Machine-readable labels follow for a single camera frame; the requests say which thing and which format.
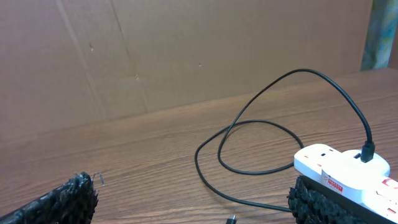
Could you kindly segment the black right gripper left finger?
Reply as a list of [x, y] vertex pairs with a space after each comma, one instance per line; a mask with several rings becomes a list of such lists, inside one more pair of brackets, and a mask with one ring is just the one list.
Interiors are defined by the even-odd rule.
[[1, 217], [1, 224], [90, 224], [98, 204], [93, 179], [77, 174], [56, 189]]

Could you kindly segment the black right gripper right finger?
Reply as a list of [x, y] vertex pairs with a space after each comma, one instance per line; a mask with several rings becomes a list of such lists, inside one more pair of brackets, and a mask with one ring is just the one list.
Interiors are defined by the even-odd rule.
[[297, 223], [393, 224], [322, 184], [300, 175], [289, 191], [288, 205]]

